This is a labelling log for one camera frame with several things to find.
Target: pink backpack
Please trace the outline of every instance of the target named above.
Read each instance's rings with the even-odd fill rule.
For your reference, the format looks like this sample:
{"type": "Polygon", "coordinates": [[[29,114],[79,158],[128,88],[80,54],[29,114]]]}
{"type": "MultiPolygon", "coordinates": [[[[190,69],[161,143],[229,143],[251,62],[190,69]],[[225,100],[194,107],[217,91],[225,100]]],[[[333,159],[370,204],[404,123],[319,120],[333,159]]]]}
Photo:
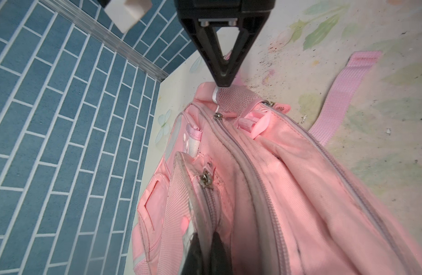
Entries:
{"type": "Polygon", "coordinates": [[[306,131],[288,105],[206,82],[137,206],[143,274],[422,274],[422,250],[324,145],[380,52],[357,52],[306,131]]]}

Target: pink strap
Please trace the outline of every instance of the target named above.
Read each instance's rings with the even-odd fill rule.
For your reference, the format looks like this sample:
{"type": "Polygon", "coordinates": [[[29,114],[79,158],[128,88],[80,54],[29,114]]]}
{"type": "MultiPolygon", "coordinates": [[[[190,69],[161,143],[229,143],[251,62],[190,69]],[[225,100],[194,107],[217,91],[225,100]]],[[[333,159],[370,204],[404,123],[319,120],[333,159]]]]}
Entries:
{"type": "Polygon", "coordinates": [[[336,77],[321,113],[309,133],[325,146],[341,125],[351,98],[382,52],[355,52],[336,77]]]}

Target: zipper track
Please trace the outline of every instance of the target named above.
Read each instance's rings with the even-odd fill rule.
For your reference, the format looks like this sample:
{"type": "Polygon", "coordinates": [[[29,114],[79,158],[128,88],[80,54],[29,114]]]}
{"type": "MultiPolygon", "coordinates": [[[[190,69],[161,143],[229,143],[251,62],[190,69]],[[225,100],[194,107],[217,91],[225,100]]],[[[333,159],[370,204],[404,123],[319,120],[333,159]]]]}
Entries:
{"type": "Polygon", "coordinates": [[[333,166],[333,168],[335,168],[336,172],[340,176],[340,179],[342,180],[342,182],[344,183],[346,188],[349,190],[349,192],[352,194],[352,196],[355,198],[355,201],[357,201],[357,203],[361,206],[361,209],[364,210],[364,213],[366,214],[366,216],[368,217],[370,222],[379,231],[381,236],[385,239],[385,241],[390,245],[391,249],[395,252],[396,256],[399,258],[399,261],[405,267],[405,271],[407,273],[410,273],[410,269],[409,269],[408,265],[406,264],[406,261],[405,261],[403,255],[402,255],[399,247],[396,245],[393,237],[389,233],[389,231],[388,231],[387,227],[385,226],[384,222],[379,217],[379,215],[373,210],[373,208],[371,206],[369,206],[369,203],[367,202],[367,200],[365,200],[365,198],[363,198],[362,195],[360,195],[360,193],[357,191],[355,186],[347,179],[346,174],[344,173],[342,168],[338,165],[336,160],[334,160],[332,158],[332,156],[324,149],[324,147],[322,145],[320,145],[318,140],[316,140],[306,129],[301,127],[300,124],[296,123],[295,120],[293,120],[292,118],[290,118],[289,116],[287,116],[283,113],[278,112],[277,110],[275,110],[274,108],[269,106],[267,103],[263,102],[263,104],[267,108],[269,108],[273,112],[275,112],[278,116],[282,117],[287,122],[291,123],[294,126],[294,128],[299,130],[299,132],[301,134],[306,136],[306,138],[309,141],[311,141],[311,143],[314,146],[317,147],[317,149],[321,152],[321,154],[324,156],[324,158],[329,161],[329,163],[333,166]]]}
{"type": "Polygon", "coordinates": [[[242,155],[245,157],[245,161],[251,166],[252,171],[254,172],[258,182],[260,183],[260,186],[263,190],[263,194],[265,195],[266,200],[267,200],[267,208],[268,208],[268,211],[269,211],[269,215],[272,218],[272,227],[273,227],[273,230],[274,230],[274,237],[275,237],[275,240],[276,240],[275,246],[276,246],[277,253],[278,253],[278,264],[279,264],[280,274],[282,272],[284,272],[284,274],[289,275],[289,274],[291,274],[290,273],[290,266],[289,266],[289,256],[287,254],[287,251],[284,249],[286,247],[286,244],[285,244],[285,241],[284,241],[283,233],[281,232],[280,227],[278,226],[279,221],[278,221],[277,215],[276,215],[275,211],[272,210],[272,202],[271,202],[271,199],[269,197],[269,194],[265,191],[264,184],[263,184],[262,180],[260,179],[260,177],[258,175],[257,169],[254,167],[251,160],[246,155],[245,151],[241,148],[239,143],[233,138],[231,133],[229,133],[228,129],[226,128],[225,124],[222,121],[221,114],[220,115],[218,115],[218,114],[220,114],[220,113],[216,113],[216,116],[213,117],[214,120],[216,121],[217,125],[220,127],[220,129],[222,129],[222,131],[225,133],[225,135],[241,151],[242,155]]]}

